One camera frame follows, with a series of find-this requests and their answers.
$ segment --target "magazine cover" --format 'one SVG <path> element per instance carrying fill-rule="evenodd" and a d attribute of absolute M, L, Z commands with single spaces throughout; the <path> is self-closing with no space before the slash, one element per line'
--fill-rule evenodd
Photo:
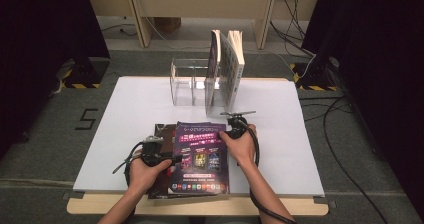
<path fill-rule="evenodd" d="M 218 138 L 226 124 L 178 123 L 174 155 L 182 162 L 171 173 L 172 194 L 228 194 L 228 154 L 224 141 Z"/>

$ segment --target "handheld device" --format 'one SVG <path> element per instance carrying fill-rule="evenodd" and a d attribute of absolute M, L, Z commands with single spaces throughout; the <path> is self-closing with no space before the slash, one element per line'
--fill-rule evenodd
<path fill-rule="evenodd" d="M 112 173 L 115 174 L 123 165 L 125 167 L 125 177 L 127 180 L 127 184 L 129 184 L 129 168 L 131 161 L 136 158 L 141 158 L 141 160 L 150 167 L 156 166 L 157 164 L 165 161 L 172 160 L 171 166 L 174 166 L 175 163 L 182 161 L 182 156 L 173 156 L 172 152 L 160 152 L 162 149 L 162 137 L 156 136 L 148 136 L 144 141 L 139 142 L 137 145 L 133 147 L 128 157 L 124 160 L 124 162 L 119 165 Z M 141 152 L 135 152 L 137 147 L 142 146 Z"/>
<path fill-rule="evenodd" d="M 248 112 L 222 112 L 221 115 L 227 116 L 228 125 L 231 126 L 231 131 L 226 131 L 227 135 L 232 139 L 240 138 L 248 129 L 248 124 L 246 118 L 243 115 L 256 113 L 256 111 L 248 111 Z"/>

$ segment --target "clear acrylic box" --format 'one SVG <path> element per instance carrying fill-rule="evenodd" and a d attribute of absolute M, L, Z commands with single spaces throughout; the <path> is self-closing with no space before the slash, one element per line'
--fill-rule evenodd
<path fill-rule="evenodd" d="M 204 106 L 208 59 L 173 59 L 171 93 L 175 106 Z"/>

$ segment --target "wrist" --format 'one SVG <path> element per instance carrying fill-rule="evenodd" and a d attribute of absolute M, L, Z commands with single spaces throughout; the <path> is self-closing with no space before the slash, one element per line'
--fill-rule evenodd
<path fill-rule="evenodd" d="M 256 164 L 253 162 L 253 160 L 250 159 L 239 160 L 238 164 L 243 171 L 256 167 Z"/>
<path fill-rule="evenodd" d="M 126 191 L 126 194 L 134 198 L 141 199 L 146 192 L 147 190 L 142 187 L 130 185 Z"/>

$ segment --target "white table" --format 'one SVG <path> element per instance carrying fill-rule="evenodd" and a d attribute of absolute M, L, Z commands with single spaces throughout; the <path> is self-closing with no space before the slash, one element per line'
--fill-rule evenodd
<path fill-rule="evenodd" d="M 324 197 L 324 190 L 309 144 L 294 83 L 283 79 L 242 79 L 235 111 L 250 110 L 255 110 L 256 113 L 245 117 L 248 122 L 257 126 L 261 150 L 259 168 L 270 186 L 280 195 L 289 211 L 299 215 L 308 215 L 308 213 L 309 215 L 325 215 L 328 206 L 316 204 L 313 201 L 314 197 Z M 71 199 L 68 211 L 85 213 L 87 209 L 84 206 L 93 206 L 93 203 L 98 203 L 103 208 L 99 206 L 97 212 L 95 210 L 90 212 L 107 212 L 127 188 L 122 172 L 113 175 L 112 171 L 122 163 L 135 144 L 153 134 L 155 123 L 176 123 L 177 121 L 226 123 L 224 116 L 206 117 L 205 108 L 202 106 L 174 106 L 169 78 L 121 77 L 74 185 L 75 191 L 86 192 L 84 197 L 86 200 Z M 257 215 L 254 206 L 249 207 L 253 205 L 246 197 L 249 186 L 233 158 L 230 158 L 229 166 L 230 192 L 234 196 L 219 202 L 223 201 L 227 204 L 222 205 L 232 206 L 233 201 L 237 203 L 241 195 L 247 205 L 243 209 L 245 212 L 230 211 L 230 213 Z M 156 208 L 159 213 L 170 215 L 190 215 L 193 212 L 195 215 L 200 215 L 195 207 L 186 208 L 184 212 L 181 212 L 180 205 L 176 207 L 171 203 L 142 199 L 136 213 L 152 214 L 155 211 L 151 209 Z M 312 207 L 300 208 L 309 211 L 296 211 L 295 207 L 307 207 L 309 205 L 307 203 L 310 203 L 312 207 L 319 207 L 319 211 L 314 212 Z M 195 206 L 201 208 L 204 205 L 207 207 L 210 202 L 198 204 Z M 229 215 L 228 210 L 231 208 L 227 210 L 219 208 L 219 210 L 217 212 L 209 210 L 207 213 Z"/>

